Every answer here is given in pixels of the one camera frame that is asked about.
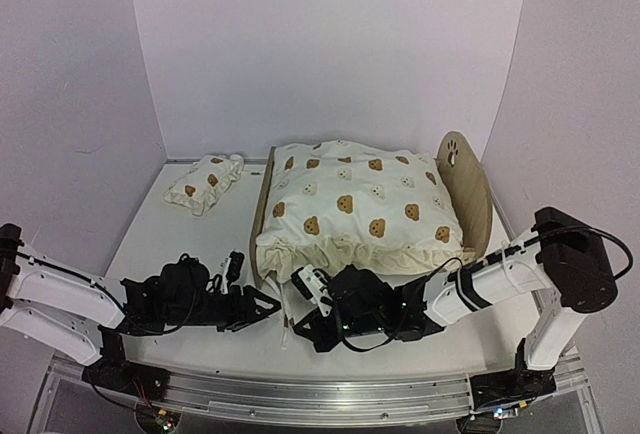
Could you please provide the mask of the large bear print cushion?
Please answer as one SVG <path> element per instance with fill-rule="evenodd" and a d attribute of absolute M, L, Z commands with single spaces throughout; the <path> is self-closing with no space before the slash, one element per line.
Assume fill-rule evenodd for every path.
<path fill-rule="evenodd" d="M 312 303 L 294 330 L 325 353 L 414 341 L 466 315 L 462 224 L 435 160 L 336 140 L 271 151 L 256 215 L 258 279 Z"/>

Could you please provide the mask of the wooden pet bed frame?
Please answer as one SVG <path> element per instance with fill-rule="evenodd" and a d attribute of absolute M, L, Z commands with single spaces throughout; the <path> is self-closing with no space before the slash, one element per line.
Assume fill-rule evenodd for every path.
<path fill-rule="evenodd" d="M 272 148 L 250 237 L 257 286 L 276 290 L 311 264 L 383 276 L 426 273 L 484 255 L 493 204 L 485 171 L 459 132 L 436 155 L 355 141 Z"/>

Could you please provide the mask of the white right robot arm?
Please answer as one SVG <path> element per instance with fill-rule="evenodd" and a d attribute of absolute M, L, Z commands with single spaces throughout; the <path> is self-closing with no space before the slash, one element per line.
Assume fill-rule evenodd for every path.
<path fill-rule="evenodd" d="M 550 298 L 519 342 L 513 367 L 469 380 L 474 411 L 514 406 L 555 391 L 555 366 L 565 346 L 588 315 L 613 303 L 618 280 L 633 264 L 618 237 L 545 207 L 530 230 L 504 247 L 468 264 L 451 258 L 404 285 L 391 286 L 353 265 L 335 276 L 301 268 L 291 280 L 315 308 L 293 330 L 318 353 L 338 345 L 359 352 L 353 337 L 418 341 L 504 301 L 545 291 Z"/>

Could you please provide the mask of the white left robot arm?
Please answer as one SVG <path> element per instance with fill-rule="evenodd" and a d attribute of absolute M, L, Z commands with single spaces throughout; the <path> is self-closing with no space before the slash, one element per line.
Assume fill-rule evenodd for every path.
<path fill-rule="evenodd" d="M 1 227 L 1 324 L 66 354 L 96 387 L 159 389 L 162 368 L 127 359 L 123 339 L 162 337 L 185 327 L 238 332 L 281 308 L 279 300 L 239 283 L 243 254 L 216 275 L 182 254 L 144 281 L 107 279 L 39 254 L 19 226 Z"/>

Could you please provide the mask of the small bear print pillow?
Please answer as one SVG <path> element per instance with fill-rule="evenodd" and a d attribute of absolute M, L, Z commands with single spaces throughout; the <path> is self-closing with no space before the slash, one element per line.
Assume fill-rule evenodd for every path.
<path fill-rule="evenodd" d="M 244 158 L 240 155 L 205 155 L 167 188 L 163 200 L 201 217 L 241 179 L 243 169 Z"/>

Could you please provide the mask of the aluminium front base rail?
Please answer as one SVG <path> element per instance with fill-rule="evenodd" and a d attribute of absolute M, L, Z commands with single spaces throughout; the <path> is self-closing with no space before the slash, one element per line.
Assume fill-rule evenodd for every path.
<path fill-rule="evenodd" d="M 250 379 L 171 372 L 133 362 L 87 368 L 54 356 L 43 386 L 56 389 L 62 378 L 94 392 L 131 398 L 146 410 L 158 407 L 224 421 L 311 428 L 412 426 L 482 414 L 521 419 L 528 409 L 548 407 L 575 394 L 576 400 L 553 416 L 553 430 L 558 432 L 571 416 L 578 418 L 581 432 L 602 430 L 578 354 L 560 359 L 553 382 L 545 388 L 511 394 L 490 386 L 485 375 L 360 381 Z"/>

